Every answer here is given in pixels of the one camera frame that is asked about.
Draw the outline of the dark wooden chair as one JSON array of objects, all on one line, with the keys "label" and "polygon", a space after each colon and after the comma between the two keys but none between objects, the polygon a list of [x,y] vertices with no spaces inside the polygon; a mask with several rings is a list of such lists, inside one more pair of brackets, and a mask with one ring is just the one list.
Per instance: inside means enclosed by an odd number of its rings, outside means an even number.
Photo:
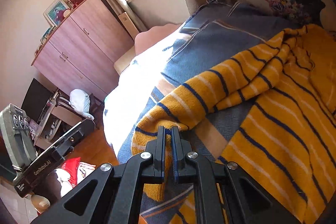
[{"label": "dark wooden chair", "polygon": [[58,89],[47,101],[41,113],[39,127],[33,140],[34,145],[46,149],[52,140],[60,135],[62,124],[73,127],[84,118],[70,105],[70,97]]}]

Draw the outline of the blue plaid bed sheet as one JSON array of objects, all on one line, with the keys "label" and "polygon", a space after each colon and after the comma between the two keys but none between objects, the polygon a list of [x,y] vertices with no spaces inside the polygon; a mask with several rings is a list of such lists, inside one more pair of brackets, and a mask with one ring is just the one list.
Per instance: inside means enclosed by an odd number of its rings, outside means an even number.
[{"label": "blue plaid bed sheet", "polygon": [[[118,162],[131,157],[131,140],[141,118],[165,95],[188,79],[211,69],[236,53],[267,41],[284,28],[298,28],[289,20],[269,16],[252,6],[230,7],[214,1],[201,7],[171,35],[132,57],[118,87],[106,98],[103,111],[106,141]],[[209,114],[191,133],[181,133],[194,151],[215,161],[245,119],[255,98]],[[193,186],[175,184],[172,170],[163,201],[145,193],[141,217],[147,223],[196,223]]]}]

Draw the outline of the yellow striped knit sweater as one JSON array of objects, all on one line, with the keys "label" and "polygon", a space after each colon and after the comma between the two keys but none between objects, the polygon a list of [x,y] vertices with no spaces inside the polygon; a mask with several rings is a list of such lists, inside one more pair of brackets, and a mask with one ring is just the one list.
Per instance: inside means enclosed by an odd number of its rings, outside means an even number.
[{"label": "yellow striped knit sweater", "polygon": [[190,130],[251,98],[220,157],[314,223],[335,192],[335,39],[315,24],[286,28],[175,88],[140,120],[131,152],[143,152],[159,126]]}]

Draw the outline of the black television screen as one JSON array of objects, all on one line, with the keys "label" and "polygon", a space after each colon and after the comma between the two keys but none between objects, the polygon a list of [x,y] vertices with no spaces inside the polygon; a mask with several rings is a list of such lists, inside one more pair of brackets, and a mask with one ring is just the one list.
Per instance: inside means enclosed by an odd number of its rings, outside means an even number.
[{"label": "black television screen", "polygon": [[28,117],[39,123],[43,109],[52,95],[53,92],[38,80],[33,79],[26,92],[21,109],[25,110]]}]

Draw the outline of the white bag on chair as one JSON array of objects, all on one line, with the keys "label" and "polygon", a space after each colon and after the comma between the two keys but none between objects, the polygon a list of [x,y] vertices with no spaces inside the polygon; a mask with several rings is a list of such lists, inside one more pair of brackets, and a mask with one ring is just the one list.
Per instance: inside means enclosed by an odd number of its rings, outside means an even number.
[{"label": "white bag on chair", "polygon": [[91,120],[95,119],[94,116],[89,113],[90,98],[85,91],[81,89],[74,89],[71,91],[69,105],[84,118]]}]

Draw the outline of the framed teal picture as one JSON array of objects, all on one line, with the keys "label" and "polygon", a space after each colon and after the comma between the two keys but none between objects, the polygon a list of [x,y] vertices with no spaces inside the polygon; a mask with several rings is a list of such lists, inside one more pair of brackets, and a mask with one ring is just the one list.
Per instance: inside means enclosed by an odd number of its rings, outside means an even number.
[{"label": "framed teal picture", "polygon": [[67,9],[69,9],[69,6],[64,0],[54,0],[43,15],[50,26],[57,27],[64,20],[64,11]]}]

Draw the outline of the red and white cloth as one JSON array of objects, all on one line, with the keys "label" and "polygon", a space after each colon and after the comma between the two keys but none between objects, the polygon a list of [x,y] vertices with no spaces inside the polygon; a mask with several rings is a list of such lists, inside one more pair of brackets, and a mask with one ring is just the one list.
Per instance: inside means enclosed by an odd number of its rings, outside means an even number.
[{"label": "red and white cloth", "polygon": [[96,165],[83,162],[80,157],[66,160],[60,168],[55,169],[60,182],[60,197],[70,192],[95,169]]}]

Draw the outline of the pink wooden dresser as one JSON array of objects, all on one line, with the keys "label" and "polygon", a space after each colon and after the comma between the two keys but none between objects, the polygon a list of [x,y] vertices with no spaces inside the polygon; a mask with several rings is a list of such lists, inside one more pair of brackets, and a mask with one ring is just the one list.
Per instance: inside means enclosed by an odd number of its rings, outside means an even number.
[{"label": "pink wooden dresser", "polygon": [[115,62],[134,40],[101,0],[85,0],[52,32],[32,65],[66,94],[100,100],[118,85]]}]

